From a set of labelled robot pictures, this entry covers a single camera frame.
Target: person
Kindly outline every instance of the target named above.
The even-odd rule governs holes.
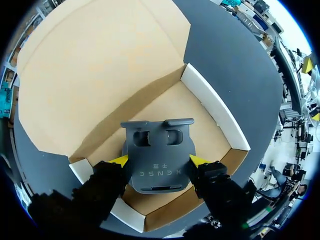
[[[299,180],[299,177],[295,174],[294,169],[295,169],[295,165],[292,164],[290,166],[290,177],[291,177],[291,180]]]
[[[275,187],[275,188],[272,188],[269,190],[260,191],[260,192],[268,197],[277,198],[281,194],[282,188],[286,184],[288,178],[286,176],[282,175],[281,172],[276,170],[274,166],[271,166],[270,170],[271,170],[272,175],[274,176],[274,178],[276,179],[276,181],[278,183],[278,187]],[[290,175],[294,176],[293,168],[292,169],[290,168],[290,172],[292,173]],[[293,192],[292,196],[293,197],[303,196],[307,191],[307,187],[308,186],[306,184],[299,184],[299,186],[297,186],[297,190],[295,192]]]

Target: floor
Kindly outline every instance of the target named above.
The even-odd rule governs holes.
[[[271,185],[268,185],[267,181],[269,178],[265,177],[268,175],[267,169],[271,166],[274,166],[275,169],[280,172],[283,171],[286,163],[296,163],[296,131],[293,129],[284,129],[281,133],[281,138],[271,139],[269,143],[269,147],[267,148],[264,157],[261,161],[261,164],[265,164],[265,170],[258,168],[252,175],[250,176],[254,185],[259,188],[263,188],[264,190],[272,188]],[[271,184],[275,184],[276,180],[274,177],[270,179]]]

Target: cardboard box flap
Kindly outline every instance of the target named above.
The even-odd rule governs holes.
[[[18,61],[24,129],[39,150],[66,156],[135,93],[183,66],[190,29],[171,0],[91,0],[71,11],[75,2],[48,15],[50,31],[41,23]]]
[[[68,0],[50,12],[50,17],[46,17],[41,24],[36,27],[36,30],[32,32],[28,41],[26,41],[21,49],[17,59],[17,72],[22,73],[29,61],[29,58],[32,56],[38,45],[56,25],[58,25],[69,14],[91,1],[94,0]]]
[[[230,146],[233,149],[249,151],[249,143],[236,119],[213,87],[191,64],[186,66],[181,81],[212,116]]]

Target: gray table surface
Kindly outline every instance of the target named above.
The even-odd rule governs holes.
[[[257,168],[277,124],[281,79],[269,56],[240,21],[209,0],[173,0],[191,23],[184,62],[212,85],[240,125],[251,151],[232,176],[243,186]],[[70,197],[80,186],[65,156],[40,152],[14,119],[16,150],[23,173],[35,193],[57,190]],[[103,228],[126,235],[162,238],[194,225],[209,213],[205,204],[158,230],[138,233],[112,215]]]

